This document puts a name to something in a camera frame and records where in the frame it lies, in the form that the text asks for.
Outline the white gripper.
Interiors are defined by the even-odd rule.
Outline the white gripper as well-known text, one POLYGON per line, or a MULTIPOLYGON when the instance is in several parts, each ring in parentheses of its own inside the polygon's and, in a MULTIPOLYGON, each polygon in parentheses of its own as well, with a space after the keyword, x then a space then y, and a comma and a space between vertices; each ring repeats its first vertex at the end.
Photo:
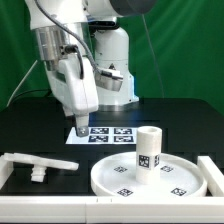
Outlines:
POLYGON ((92 66, 82 58, 84 78, 80 78, 80 62, 76 55, 59 61, 56 71, 47 71, 53 95, 75 114, 78 137, 89 135, 89 114, 98 110, 98 95, 92 66))

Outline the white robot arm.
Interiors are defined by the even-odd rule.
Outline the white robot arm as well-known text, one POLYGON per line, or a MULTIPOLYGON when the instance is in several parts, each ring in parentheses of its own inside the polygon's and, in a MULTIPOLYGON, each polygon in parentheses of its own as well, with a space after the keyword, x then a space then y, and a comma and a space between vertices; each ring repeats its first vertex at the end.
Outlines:
POLYGON ((129 72, 129 37, 118 18, 149 12, 157 0, 25 0, 53 95, 76 135, 89 134, 89 115, 138 102, 129 72))

